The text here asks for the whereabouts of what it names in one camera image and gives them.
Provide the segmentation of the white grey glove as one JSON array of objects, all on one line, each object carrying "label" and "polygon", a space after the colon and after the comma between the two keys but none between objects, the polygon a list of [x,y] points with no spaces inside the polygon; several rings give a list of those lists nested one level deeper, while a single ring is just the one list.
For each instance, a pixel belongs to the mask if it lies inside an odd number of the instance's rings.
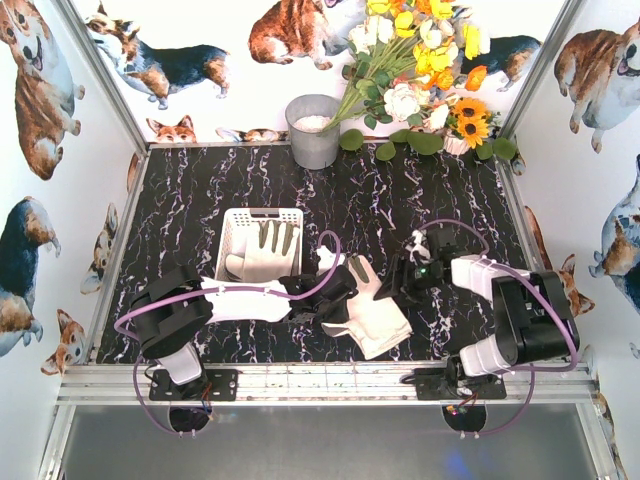
[{"label": "white grey glove", "polygon": [[330,337],[351,337],[365,360],[388,352],[412,334],[412,328],[403,315],[390,318],[353,317],[344,323],[323,322],[321,327]]}]

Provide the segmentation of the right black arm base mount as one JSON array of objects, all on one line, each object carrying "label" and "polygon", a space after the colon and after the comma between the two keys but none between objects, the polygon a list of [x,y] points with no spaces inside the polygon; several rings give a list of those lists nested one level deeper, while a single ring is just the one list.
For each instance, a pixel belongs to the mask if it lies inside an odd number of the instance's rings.
[{"label": "right black arm base mount", "polygon": [[416,368],[400,380],[415,388],[419,400],[503,400],[506,388],[495,374],[468,376],[461,359],[454,355],[443,366]]}]

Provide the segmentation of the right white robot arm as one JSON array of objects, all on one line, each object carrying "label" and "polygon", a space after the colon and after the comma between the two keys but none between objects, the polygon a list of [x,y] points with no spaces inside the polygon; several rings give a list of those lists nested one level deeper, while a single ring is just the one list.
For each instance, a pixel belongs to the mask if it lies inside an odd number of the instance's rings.
[{"label": "right white robot arm", "polygon": [[558,274],[518,270],[488,258],[486,251],[471,253],[444,225],[431,223],[412,237],[408,252],[392,258],[374,298],[417,305],[444,284],[484,298],[492,308],[494,332],[449,361],[462,377],[576,367],[580,339]]}]

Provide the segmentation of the white glove green trim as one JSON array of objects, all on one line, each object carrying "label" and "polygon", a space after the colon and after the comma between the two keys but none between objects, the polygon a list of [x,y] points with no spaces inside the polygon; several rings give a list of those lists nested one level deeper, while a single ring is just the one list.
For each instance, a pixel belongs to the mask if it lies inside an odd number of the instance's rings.
[{"label": "white glove green trim", "polygon": [[259,231],[259,244],[246,247],[244,259],[229,255],[227,269],[243,283],[262,283],[290,276],[293,248],[290,242],[298,230],[286,223],[269,221]]}]

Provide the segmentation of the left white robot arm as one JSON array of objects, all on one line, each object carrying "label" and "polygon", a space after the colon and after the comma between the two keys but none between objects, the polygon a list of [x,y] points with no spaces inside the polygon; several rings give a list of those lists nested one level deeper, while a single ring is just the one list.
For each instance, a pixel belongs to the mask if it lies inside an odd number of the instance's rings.
[{"label": "left white robot arm", "polygon": [[207,324],[255,320],[303,324],[349,317],[357,282],[339,255],[319,275],[283,276],[263,283],[223,282],[180,267],[139,292],[128,317],[140,355],[164,368],[176,386],[204,377],[192,339]]}]

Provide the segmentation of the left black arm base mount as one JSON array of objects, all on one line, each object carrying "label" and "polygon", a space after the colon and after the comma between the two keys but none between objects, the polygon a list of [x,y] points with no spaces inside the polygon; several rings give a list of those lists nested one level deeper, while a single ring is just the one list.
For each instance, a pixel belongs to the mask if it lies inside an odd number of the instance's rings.
[{"label": "left black arm base mount", "polygon": [[222,401],[236,400],[239,371],[235,369],[206,368],[190,382],[177,385],[165,369],[153,373],[149,391],[152,401]]}]

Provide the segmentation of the white grey glove underneath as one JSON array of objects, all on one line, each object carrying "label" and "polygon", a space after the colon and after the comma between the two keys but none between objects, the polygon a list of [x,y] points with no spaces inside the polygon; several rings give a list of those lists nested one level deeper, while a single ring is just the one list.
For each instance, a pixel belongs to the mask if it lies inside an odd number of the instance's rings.
[{"label": "white grey glove underneath", "polygon": [[390,318],[403,315],[392,299],[374,300],[374,295],[381,286],[381,282],[364,256],[358,255],[349,258],[347,266],[356,280],[358,291],[355,297],[347,301],[349,319],[369,316]]}]

